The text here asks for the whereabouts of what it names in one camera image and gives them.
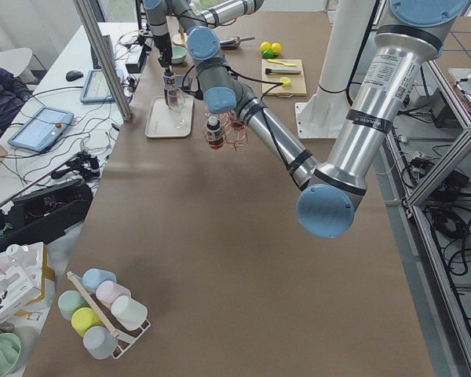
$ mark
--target yellow mug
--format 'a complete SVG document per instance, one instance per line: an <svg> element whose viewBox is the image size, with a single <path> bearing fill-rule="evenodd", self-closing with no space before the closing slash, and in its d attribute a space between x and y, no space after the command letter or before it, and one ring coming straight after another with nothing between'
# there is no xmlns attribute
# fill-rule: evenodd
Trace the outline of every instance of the yellow mug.
<svg viewBox="0 0 471 377"><path fill-rule="evenodd" d="M94 326L103 326L103 322L91 308L80 308L71 316L71 326L83 337L87 330Z"/></svg>

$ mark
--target white table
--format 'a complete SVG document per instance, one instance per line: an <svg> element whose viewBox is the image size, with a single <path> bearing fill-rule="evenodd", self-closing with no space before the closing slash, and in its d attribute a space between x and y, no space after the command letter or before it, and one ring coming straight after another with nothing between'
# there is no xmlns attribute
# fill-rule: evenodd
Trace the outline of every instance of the white table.
<svg viewBox="0 0 471 377"><path fill-rule="evenodd" d="M116 67L121 68L125 74L127 70L125 67L126 50L122 46L117 46L116 43L121 35L129 33L129 37L136 35L133 31L137 31L137 25L134 23L106 23L100 24L101 33L103 35L110 35L112 43L114 44L114 52L116 57L122 57L117 60ZM68 71L77 70L82 71L86 75L88 70L93 69L93 64L90 57L89 41L83 27L75 33L71 41L64 48L56 62L49 69L45 78L40 82L35 93L41 93L45 90L61 88L64 86L83 86L85 76L74 82L67 82L65 75ZM82 118L83 120L73 126L69 126L62 137L67 137L64 141L58 141L45 155L35 156L29 159L17 160L17 171L21 176L24 176L28 171L38 169L34 173L27 176L29 181L40 177L45 172L51 170L57 164L62 163L64 160L73 156L76 152L80 152L80 141L84 139L84 146L89 149L89 152L98 155L100 163L104 165L104 159L108 156L113 148L115 139L118 132L112 129L111 123L122 125L122 117L117 109L116 104L82 104L79 100L81 89L61 90L51 93L38 95L38 99L42 101L45 106L53 108L61 108L68 110L75 114L75 121ZM15 123L23 123L27 120L26 115L35 114L42 104L31 98L24 106L21 113L15 118ZM17 126L11 126L2 138L0 144L5 148L10 155L16 154L17 156L30 156L32 153L23 149L17 149L9 146L7 140L17 131ZM4 159L4 164L11 170L16 171L15 159ZM7 170L3 165L0 165L0 202L7 197L18 192L23 187L20 179ZM71 251L78 239L82 225L76 225L67 231L67 235L52 242L48 245L49 256L53 263L53 268L56 271L57 279L64 275L64 270L68 259L71 256ZM44 309L38 313L34 318L16 317L13 322L16 325L15 332L23 339L27 339L24 343L26 352L31 352L35 346L36 339L42 330L42 326L47 318L49 309ZM16 372L11 374L13 377L19 377L23 374L25 366L19 368Z"/></svg>
<svg viewBox="0 0 471 377"><path fill-rule="evenodd" d="M134 23L107 23L101 24L100 29L103 35L108 34L111 36L111 40L115 45L121 35L136 30L137 25ZM125 55L126 50L122 46L115 46L114 51L115 55L120 57ZM125 57L121 60L117 60L116 66L117 68L121 68L125 74L127 74ZM40 82L37 89L34 91L34 94L65 86L83 86L86 79L85 76L73 82L68 82L65 79L65 75L68 71L72 70L82 71L86 75L88 70L92 68L93 65L90 57L89 41L87 40L83 27L80 27L71 41L64 48L59 58L49 69L46 77ZM78 139L82 140L86 137L84 145L89 149L100 148L107 145L113 146L113 140L108 139L107 133L110 133L112 130L111 123L116 123L118 125L122 124L122 117L117 109L117 105L82 104L79 100L81 91L81 89L70 89L38 95L38 99L46 106L73 112L75 114L74 123L82 117L83 121L76 123L73 126L69 126L61 136L61 139L52 147L51 152L48 152L45 155L36 156L30 159L18 159L17 161L14 159L4 159L4 163L8 168L16 171L17 162L17 170L21 176L24 176L30 170L41 168L27 176L29 181L33 181L35 178L52 169L57 164L62 163L69 156L74 155L76 152L80 152L80 143L79 141L76 141ZM39 101L31 98L23 106L21 113L14 119L14 122L26 122L28 119L26 115L34 115L41 107L42 104ZM103 122L97 119L106 119L108 117L111 117L111 119ZM0 144L10 155L15 153L17 156L30 156L33 152L14 148L7 144L7 140L14 135L18 130L18 127L19 126L11 126L0 139ZM72 136L85 131L90 131L90 133ZM118 133L113 130L111 132L112 138L115 139L117 134ZM103 152L106 152L106 154L109 154L110 152L109 150L104 151L103 149L96 149L96 151L96 154L99 152L102 155ZM20 179L1 165L0 202L19 191L22 187L23 185L21 184Z"/></svg>

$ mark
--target product box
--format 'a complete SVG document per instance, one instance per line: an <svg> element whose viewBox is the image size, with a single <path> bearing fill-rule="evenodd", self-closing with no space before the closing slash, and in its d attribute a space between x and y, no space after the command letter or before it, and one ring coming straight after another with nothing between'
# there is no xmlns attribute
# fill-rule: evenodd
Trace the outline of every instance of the product box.
<svg viewBox="0 0 471 377"><path fill-rule="evenodd" d="M21 267L12 266L0 279L0 323L23 309L41 291Z"/></svg>

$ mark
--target small bottle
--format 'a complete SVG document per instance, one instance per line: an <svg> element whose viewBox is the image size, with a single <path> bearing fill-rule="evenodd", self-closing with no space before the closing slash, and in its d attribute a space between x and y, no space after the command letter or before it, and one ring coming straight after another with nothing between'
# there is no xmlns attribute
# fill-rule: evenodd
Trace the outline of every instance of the small bottle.
<svg viewBox="0 0 471 377"><path fill-rule="evenodd" d="M225 130L216 116L210 116L206 123L207 144L215 151L225 142Z"/></svg>
<svg viewBox="0 0 471 377"><path fill-rule="evenodd" d="M164 75L162 76L162 79L164 80L164 100L166 101L166 104L169 106L169 100L167 98L167 92L171 89L176 88L176 76L172 71L169 69L166 69L164 71Z"/></svg>
<svg viewBox="0 0 471 377"><path fill-rule="evenodd" d="M13 265L24 268L37 264L36 251L30 250L26 245L10 245L7 247L5 252L7 253L7 257Z"/></svg>

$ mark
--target white chair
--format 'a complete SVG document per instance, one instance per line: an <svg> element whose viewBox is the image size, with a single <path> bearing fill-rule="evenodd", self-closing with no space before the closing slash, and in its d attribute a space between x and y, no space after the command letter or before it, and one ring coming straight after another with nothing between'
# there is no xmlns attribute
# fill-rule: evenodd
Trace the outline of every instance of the white chair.
<svg viewBox="0 0 471 377"><path fill-rule="evenodd" d="M30 64L33 51L27 47L19 49L9 49L0 52L0 68L3 68L14 75L19 76Z"/></svg>

